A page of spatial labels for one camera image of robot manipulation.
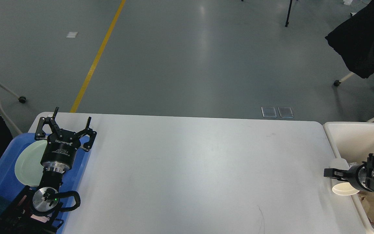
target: paper cup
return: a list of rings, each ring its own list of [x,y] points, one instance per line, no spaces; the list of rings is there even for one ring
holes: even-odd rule
[[[350,167],[347,164],[347,161],[342,158],[333,159],[330,163],[330,168],[340,169],[340,170],[348,170]],[[338,181],[336,179],[331,179],[332,184],[332,191],[335,194],[342,195],[342,196],[349,196],[359,192],[359,190],[353,188],[349,182]]]

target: white bin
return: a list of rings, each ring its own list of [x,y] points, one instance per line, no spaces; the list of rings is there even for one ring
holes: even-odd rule
[[[362,163],[369,153],[374,153],[374,123],[328,122],[323,127],[336,158]],[[374,233],[358,195],[352,195],[352,199],[367,233]]]

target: plastic container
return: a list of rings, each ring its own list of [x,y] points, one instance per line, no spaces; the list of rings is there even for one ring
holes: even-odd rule
[[[87,142],[89,138],[87,136],[81,138],[81,142]],[[4,152],[0,159],[0,196],[4,197],[8,201],[12,201],[18,195],[18,193],[24,188],[25,185],[21,184],[15,176],[15,162],[19,154],[34,140],[34,133],[24,133],[14,138],[9,144],[8,148]],[[85,152],[82,149],[77,150],[76,158],[73,163],[73,169],[66,172],[63,177],[63,185],[60,187],[59,192],[65,192],[70,190],[77,190],[80,179],[85,171],[86,164],[89,160],[89,152]],[[68,198],[64,202],[63,206],[72,206],[74,199]],[[64,219],[66,221],[68,212],[59,213],[58,219]],[[62,233],[63,227],[60,227],[57,231],[58,234]]]
[[[362,163],[374,153],[374,123],[329,122],[323,127],[336,158]],[[352,195],[352,199],[367,233],[374,233],[358,195]]]

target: black tripod leg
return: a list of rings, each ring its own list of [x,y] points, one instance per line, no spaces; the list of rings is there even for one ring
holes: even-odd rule
[[[290,0],[290,7],[288,8],[288,16],[287,16],[287,22],[285,23],[285,27],[288,27],[288,24],[289,24],[291,5],[292,5],[292,0]]]

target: white plate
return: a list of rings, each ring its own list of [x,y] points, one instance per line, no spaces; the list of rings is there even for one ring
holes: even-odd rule
[[[15,176],[23,185],[37,187],[43,176],[43,166],[40,164],[46,149],[47,141],[40,140],[25,148],[15,162]]]

